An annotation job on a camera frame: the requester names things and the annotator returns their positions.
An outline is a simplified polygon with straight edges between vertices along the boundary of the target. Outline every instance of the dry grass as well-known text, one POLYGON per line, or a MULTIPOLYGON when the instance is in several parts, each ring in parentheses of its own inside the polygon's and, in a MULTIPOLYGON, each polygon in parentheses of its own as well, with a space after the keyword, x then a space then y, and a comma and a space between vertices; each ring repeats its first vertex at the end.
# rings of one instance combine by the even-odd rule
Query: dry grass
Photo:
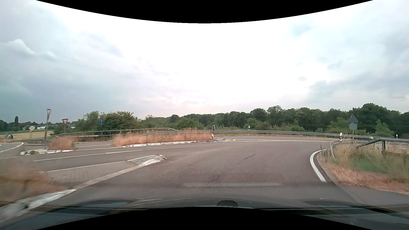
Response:
POLYGON ((74 150, 75 139, 70 137, 55 137, 51 141, 48 150, 74 150))
POLYGON ((147 144, 160 142, 196 141, 211 140, 210 132, 186 132, 186 133, 158 133, 154 135, 136 135, 128 133, 114 137, 115 146, 125 146, 129 144, 147 144))
POLYGON ((6 204, 23 198, 63 190, 30 162, 9 160, 0 167, 0 202, 6 204))
POLYGON ((323 165, 344 185, 358 185, 377 190, 409 195, 409 184, 391 180, 389 176, 370 171, 356 171, 335 164, 323 165))
MULTIPOLYGON (((345 185, 359 185, 373 189, 409 194, 408 155, 382 155, 380 143, 356 149, 351 143, 335 147, 335 159, 325 162, 319 157, 321 165, 345 185)), ((387 144, 387 151, 404 153, 399 145, 387 144)))

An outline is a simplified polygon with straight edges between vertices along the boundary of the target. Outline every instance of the black border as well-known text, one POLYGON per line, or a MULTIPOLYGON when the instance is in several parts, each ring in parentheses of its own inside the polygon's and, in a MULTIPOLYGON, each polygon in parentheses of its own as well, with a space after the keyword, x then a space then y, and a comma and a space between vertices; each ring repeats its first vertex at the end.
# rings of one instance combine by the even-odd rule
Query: black border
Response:
POLYGON ((54 5, 122 18, 172 23, 237 23, 286 18, 347 7, 365 1, 141 2, 57 1, 54 5))

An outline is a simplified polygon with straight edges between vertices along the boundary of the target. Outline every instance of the white lane marking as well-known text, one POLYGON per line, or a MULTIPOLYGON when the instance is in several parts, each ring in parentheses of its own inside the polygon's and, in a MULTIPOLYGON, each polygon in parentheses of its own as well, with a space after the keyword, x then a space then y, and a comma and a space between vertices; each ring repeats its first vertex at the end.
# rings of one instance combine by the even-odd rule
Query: white lane marking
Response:
POLYGON ((5 152, 5 151, 9 151, 9 150, 12 150, 12 149, 15 149, 15 148, 18 148, 18 147, 20 147, 22 144, 24 144, 24 143, 22 143, 22 142, 17 142, 17 143, 20 143, 18 146, 16 146, 16 147, 13 147, 13 148, 10 148, 10 149, 6 149, 6 150, 2 150, 2 151, 0 151, 0 153, 2 153, 2 152, 5 152))
POLYGON ((91 167, 91 166, 109 165, 109 164, 120 163, 120 162, 126 162, 126 160, 117 161, 117 162, 110 162, 110 163, 103 163, 103 164, 97 164, 97 165, 85 165, 85 166, 79 166, 79 167, 73 167, 73 168, 67 168, 67 169, 57 169, 57 170, 51 170, 51 171, 47 171, 47 172, 58 172, 58 171, 64 171, 64 170, 70 170, 70 169, 80 169, 80 168, 86 168, 86 167, 91 167))
POLYGON ((271 187, 282 186, 279 183, 186 183, 183 187, 271 187))
POLYGON ((142 149, 141 149, 141 150, 130 150, 130 151, 111 152, 111 153, 126 153, 126 152, 135 152, 135 151, 142 151, 142 149))
POLYGON ((80 157, 80 156, 94 156, 94 155, 101 155, 101 154, 111 154, 111 153, 96 153, 96 154, 87 154, 87 155, 79 155, 79 156, 66 156, 66 157, 42 159, 42 160, 35 160, 35 161, 55 160, 55 159, 64 159, 64 158, 72 158, 72 157, 80 157))
POLYGON ((268 141, 276 141, 276 142, 333 142, 333 141, 327 141, 327 140, 240 140, 237 139, 235 142, 268 142, 268 141))
POLYGON ((2 157, 2 158, 0 158, 0 159, 13 158, 13 157, 17 157, 17 156, 2 157))
POLYGON ((321 172, 318 170, 317 166, 314 163, 314 156, 318 153, 321 152, 322 150, 318 150, 314 153, 311 154, 310 156, 310 163, 312 166, 312 169, 314 170, 315 174, 318 176, 318 178, 321 180, 321 182, 327 182, 324 178, 324 176, 322 176, 321 172))
POLYGON ((94 147, 94 146, 103 146, 103 145, 112 145, 112 144, 88 145, 88 146, 80 146, 80 147, 77 147, 77 148, 94 147))
POLYGON ((309 138, 309 137, 284 137, 284 136, 216 136, 216 138, 253 138, 253 137, 264 137, 264 138, 304 138, 304 139, 325 139, 325 140, 338 140, 337 138, 309 138))

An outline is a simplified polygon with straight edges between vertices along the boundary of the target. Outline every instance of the metal railing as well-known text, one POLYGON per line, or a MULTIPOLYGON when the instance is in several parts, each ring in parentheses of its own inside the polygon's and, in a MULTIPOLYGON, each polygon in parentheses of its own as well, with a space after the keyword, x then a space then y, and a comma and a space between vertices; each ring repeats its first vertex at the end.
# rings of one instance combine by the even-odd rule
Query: metal railing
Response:
MULTIPOLYGON (((176 130, 172 128, 151 128, 151 129, 123 129, 123 130, 101 130, 101 131, 86 131, 86 132, 76 132, 76 133, 63 133, 58 135, 49 136, 48 138, 62 137, 62 136, 73 136, 73 137, 110 137, 115 134, 135 132, 141 133, 141 135, 153 135, 158 133, 183 133, 183 132, 211 132, 211 130, 176 130)), ((276 134, 288 134, 288 135, 305 135, 305 136, 322 136, 339 139, 340 136, 337 133, 314 133, 314 132, 296 132, 296 131, 275 131, 275 130, 215 130, 214 133, 238 133, 241 135, 251 135, 257 133, 276 133, 276 134)), ((373 140, 373 139, 382 139, 385 141, 406 141, 409 142, 409 139, 400 139, 400 138, 384 138, 384 137, 375 137, 375 136, 364 136, 364 135, 342 135, 343 138, 354 138, 357 143, 360 140, 373 140)))
POLYGON ((383 156, 386 155, 402 155, 402 153, 394 153, 394 152, 388 152, 387 151, 387 143, 399 143, 399 144, 403 144, 403 145, 407 145, 409 147, 409 140, 408 139, 399 139, 399 138, 382 138, 382 137, 375 137, 374 139, 369 139, 369 140, 338 140, 335 142, 331 143, 330 146, 330 150, 331 150, 331 154, 332 156, 335 158, 335 149, 341 145, 341 144, 353 144, 355 145, 355 148, 360 148, 363 146, 367 146, 370 144, 375 144, 381 142, 381 153, 383 156))
POLYGON ((172 129, 172 128, 150 128, 150 129, 119 129, 119 130, 99 130, 99 131, 85 131, 85 132, 75 132, 75 133, 62 133, 58 135, 52 135, 52 137, 63 137, 63 136, 76 136, 76 137, 87 137, 87 136, 112 136, 115 134, 121 134, 121 133, 138 133, 141 131, 153 131, 156 132, 158 130, 172 130, 172 131, 178 131, 177 129, 172 129))

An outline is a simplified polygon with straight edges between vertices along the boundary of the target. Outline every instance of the road crack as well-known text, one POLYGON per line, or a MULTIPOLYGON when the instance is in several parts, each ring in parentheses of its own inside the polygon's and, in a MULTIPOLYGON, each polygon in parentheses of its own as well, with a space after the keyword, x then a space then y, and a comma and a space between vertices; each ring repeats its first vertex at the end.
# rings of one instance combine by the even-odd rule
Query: road crack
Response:
POLYGON ((246 157, 246 158, 244 158, 242 161, 244 161, 244 160, 246 160, 246 159, 248 159, 248 158, 250 158, 250 157, 252 157, 252 156, 254 156, 255 154, 253 154, 253 155, 251 155, 251 156, 248 156, 248 157, 246 157))

